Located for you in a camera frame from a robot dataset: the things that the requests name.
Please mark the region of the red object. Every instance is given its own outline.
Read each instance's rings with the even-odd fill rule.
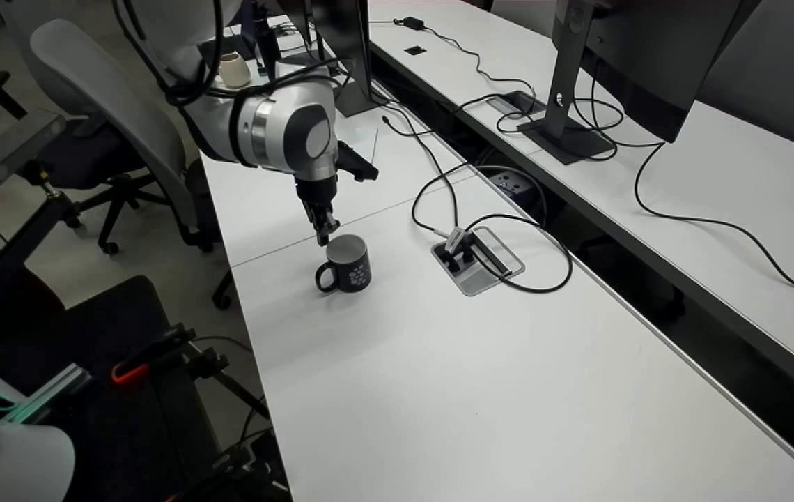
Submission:
[[[151,372],[151,365],[148,365],[148,363],[145,363],[145,365],[136,365],[136,368],[130,368],[130,371],[124,371],[124,372],[120,372],[120,365],[113,365],[113,368],[111,368],[111,382],[113,382],[117,388],[127,388],[127,384],[143,382],[148,372]]]

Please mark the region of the black mug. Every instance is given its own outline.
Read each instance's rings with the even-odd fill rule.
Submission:
[[[329,243],[329,262],[318,268],[315,283],[319,291],[360,291],[371,283],[367,244],[356,233],[340,233]]]

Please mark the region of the chair wheel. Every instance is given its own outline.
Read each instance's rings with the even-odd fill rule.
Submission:
[[[216,310],[228,310],[228,305],[230,305],[230,294],[212,294],[212,304],[215,304]]]
[[[120,254],[120,244],[117,244],[117,243],[101,243],[98,247],[106,251],[106,254],[111,254],[111,255]]]

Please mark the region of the white desk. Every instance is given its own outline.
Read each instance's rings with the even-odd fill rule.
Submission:
[[[379,0],[371,8],[371,18],[409,14],[480,49],[491,74],[533,80],[545,99],[558,56],[545,35],[466,3]],[[496,88],[520,88],[487,84],[473,71],[473,59],[431,34],[374,22],[371,35],[375,49],[395,60],[402,71],[418,77],[448,102]],[[403,46],[409,43],[421,43],[425,53],[407,56]],[[459,117],[487,134],[519,165],[537,169],[552,188],[588,212],[588,216],[604,222],[612,237],[641,251],[675,283],[712,305],[762,353],[794,372],[794,287],[768,268],[753,243],[733,232],[644,213],[633,201],[633,176],[647,149],[620,149],[608,165],[562,166],[527,137],[499,134],[496,120],[501,113],[492,105],[471,105]],[[612,137],[651,141],[633,121],[620,124]],[[680,140],[647,169],[644,197],[662,212],[742,222],[794,272],[794,141],[697,102]]]
[[[367,152],[375,113],[340,137]],[[207,160],[297,502],[794,499],[794,452],[590,269],[555,294],[466,298],[409,222],[435,176],[424,149],[379,128],[371,158],[382,181],[340,183],[335,201],[371,244],[374,283],[356,294],[315,289],[322,251],[286,176]],[[457,192],[466,222],[516,212],[471,169]],[[421,216],[448,229],[442,187]],[[527,262],[519,280],[566,272],[541,232],[491,229]]]

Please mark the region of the chair armrest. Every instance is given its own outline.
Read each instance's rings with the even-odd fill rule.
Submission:
[[[63,131],[60,113],[27,113],[0,134],[0,183]]]

